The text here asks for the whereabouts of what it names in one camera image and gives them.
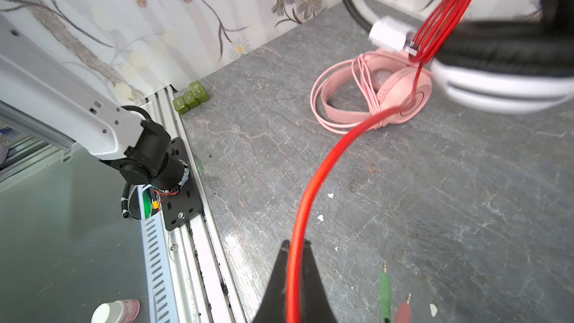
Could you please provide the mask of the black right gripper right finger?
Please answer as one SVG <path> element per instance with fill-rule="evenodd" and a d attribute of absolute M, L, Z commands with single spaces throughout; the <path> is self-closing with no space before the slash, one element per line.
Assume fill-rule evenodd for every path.
<path fill-rule="evenodd" d="M 336 323 L 309 240 L 305 240 L 303 246 L 301 275 L 301 321 Z"/>

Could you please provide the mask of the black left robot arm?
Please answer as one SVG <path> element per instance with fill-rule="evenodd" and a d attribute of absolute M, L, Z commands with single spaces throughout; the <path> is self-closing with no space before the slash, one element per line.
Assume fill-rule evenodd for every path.
<path fill-rule="evenodd" d="M 173 212 L 190 169 L 166 129 L 139 106 L 121 106 L 1 19 L 1 121 L 62 149 L 78 143 L 130 185 L 158 195 Z"/>

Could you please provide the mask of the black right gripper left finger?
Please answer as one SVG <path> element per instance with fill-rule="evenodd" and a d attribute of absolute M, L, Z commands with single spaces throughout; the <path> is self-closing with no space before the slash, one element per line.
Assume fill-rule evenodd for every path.
<path fill-rule="evenodd" d="M 280 246 L 261 305 L 252 323 L 284 323 L 286 321 L 286 279 L 290 241 Z"/>

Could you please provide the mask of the pink headphones with cable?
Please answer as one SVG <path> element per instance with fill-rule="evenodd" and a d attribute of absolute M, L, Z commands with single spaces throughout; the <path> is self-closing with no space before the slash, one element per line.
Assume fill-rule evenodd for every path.
<path fill-rule="evenodd" d="M 365 112 L 338 109 L 330 98 L 351 80 L 366 100 Z M 376 129 L 413 119 L 429 101 L 433 90 L 430 71 L 409 62 L 407 55 L 378 49 L 327 69 L 312 87 L 309 103 L 318 123 L 345 135 L 373 115 L 394 107 L 402 111 L 375 125 Z"/>

